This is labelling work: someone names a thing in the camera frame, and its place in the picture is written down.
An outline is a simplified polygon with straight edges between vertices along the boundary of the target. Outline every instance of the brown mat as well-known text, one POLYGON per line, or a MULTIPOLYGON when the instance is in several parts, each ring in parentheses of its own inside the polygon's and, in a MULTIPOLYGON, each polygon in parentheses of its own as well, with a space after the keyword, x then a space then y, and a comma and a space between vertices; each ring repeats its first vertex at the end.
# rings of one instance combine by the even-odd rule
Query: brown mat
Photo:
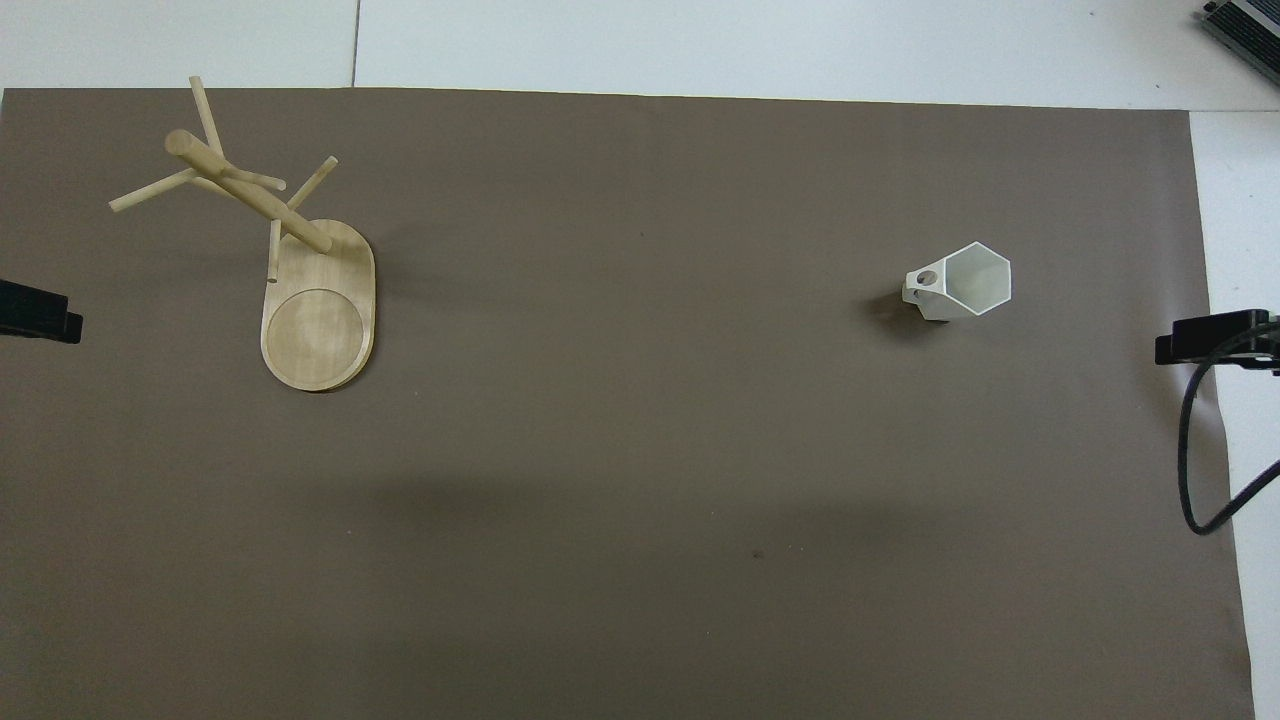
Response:
MULTIPOLYGON (((211 91, 351 223, 378 341, 259 355, 266 222, 187 91, 9 90, 4 717, 1248 717, 1229 532, 1174 483, 1206 311, 1185 113, 211 91), (974 240, 1014 300, 934 325, 974 240)), ((1226 487, 1212 400, 1197 452, 1226 487)))

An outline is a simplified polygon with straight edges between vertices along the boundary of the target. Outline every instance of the wooden base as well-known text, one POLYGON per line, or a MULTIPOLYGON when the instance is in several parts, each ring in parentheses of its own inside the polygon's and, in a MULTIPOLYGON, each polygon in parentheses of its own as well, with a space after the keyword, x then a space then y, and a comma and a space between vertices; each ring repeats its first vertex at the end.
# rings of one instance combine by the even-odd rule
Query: wooden base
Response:
POLYGON ((374 252, 338 220, 312 220, 333 238, 326 255, 280 238, 276 282, 262 302, 262 360, 280 382, 310 392, 356 377, 374 348, 374 252))

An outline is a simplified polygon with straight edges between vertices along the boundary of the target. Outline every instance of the table surface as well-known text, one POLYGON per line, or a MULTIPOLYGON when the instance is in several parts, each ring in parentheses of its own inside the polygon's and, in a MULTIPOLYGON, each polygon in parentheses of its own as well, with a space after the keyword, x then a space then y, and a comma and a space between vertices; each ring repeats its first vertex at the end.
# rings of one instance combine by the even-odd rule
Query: table surface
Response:
MULTIPOLYGON (((1192 110, 1211 306, 1280 309, 1280 88, 1197 3, 671 0, 0 5, 0 87, 403 85, 1192 110), (138 41, 138 28, 151 36, 138 41)), ((1233 487, 1275 459, 1280 383, 1219 377, 1233 487)), ((1172 492, 1171 464, 1170 492, 1172 492)), ((1280 493, 1234 521, 1258 717, 1280 717, 1280 493)))

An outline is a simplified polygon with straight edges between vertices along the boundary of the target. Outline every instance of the hexagonal opening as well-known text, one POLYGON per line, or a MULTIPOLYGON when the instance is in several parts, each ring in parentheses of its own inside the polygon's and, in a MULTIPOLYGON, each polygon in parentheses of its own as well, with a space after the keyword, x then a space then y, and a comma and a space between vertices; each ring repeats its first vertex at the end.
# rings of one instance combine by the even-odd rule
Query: hexagonal opening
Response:
POLYGON ((980 242, 948 255, 943 277, 945 292, 975 315, 1007 301, 1012 295, 1009 260, 980 242))

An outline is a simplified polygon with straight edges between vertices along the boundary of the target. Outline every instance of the hexagonal cup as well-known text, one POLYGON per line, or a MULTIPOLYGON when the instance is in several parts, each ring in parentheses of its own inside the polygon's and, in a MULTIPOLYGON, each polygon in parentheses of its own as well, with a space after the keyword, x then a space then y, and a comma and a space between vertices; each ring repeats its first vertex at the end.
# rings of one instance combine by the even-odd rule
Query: hexagonal cup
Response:
POLYGON ((925 320, 974 318, 1007 302, 1014 293, 1009 260, 980 242, 906 274, 902 300, 925 320))

